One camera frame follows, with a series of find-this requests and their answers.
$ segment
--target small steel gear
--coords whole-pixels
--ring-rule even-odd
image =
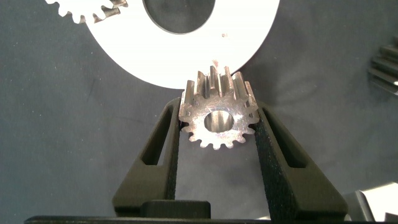
[[[233,141],[246,142],[243,134],[254,134],[249,124],[259,122],[258,106],[249,82],[241,72],[232,77],[229,68],[218,73],[214,66],[210,74],[198,72],[198,80],[187,82],[182,93],[180,121],[188,123],[182,130],[192,133],[189,140],[201,140],[200,147],[222,144],[232,148]]]
[[[58,2],[60,16],[72,14],[73,21],[99,22],[109,16],[120,14],[118,7],[127,7],[126,0],[45,0],[47,4]]]

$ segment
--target metal gear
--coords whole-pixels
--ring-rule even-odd
[[[198,72],[198,80],[189,80],[182,93],[180,121],[188,123],[182,130],[192,133],[190,141],[201,140],[200,147],[222,144],[232,148],[233,141],[246,142],[243,134],[254,134],[249,124],[259,122],[258,106],[249,82],[241,72],[232,77],[229,68],[218,73],[214,66],[210,74]]]
[[[47,4],[58,2],[58,13],[64,17],[72,14],[73,21],[99,22],[109,16],[120,14],[118,7],[127,7],[126,0],[45,0]]]

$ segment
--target white disc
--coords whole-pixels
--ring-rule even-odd
[[[184,89],[212,61],[232,72],[260,47],[274,21],[279,0],[216,0],[208,20],[187,34],[160,28],[143,1],[129,1],[120,15],[87,24],[105,52],[135,77],[158,86]]]

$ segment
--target center hole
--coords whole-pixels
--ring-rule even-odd
[[[144,5],[159,27],[174,34],[186,34],[207,21],[215,0],[144,0]]]
[[[205,118],[205,127],[213,133],[223,133],[232,129],[234,118],[225,111],[213,111]]]

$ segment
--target black holder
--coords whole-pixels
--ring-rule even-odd
[[[380,47],[368,73],[373,84],[398,95],[398,36],[394,37],[394,44]]]
[[[262,179],[272,222],[343,222],[348,207],[300,144],[260,101],[256,130]],[[180,98],[170,101],[148,142],[113,198],[119,218],[32,217],[25,223],[258,223],[212,220],[210,203],[174,200],[177,177]],[[158,166],[163,145],[164,161]]]

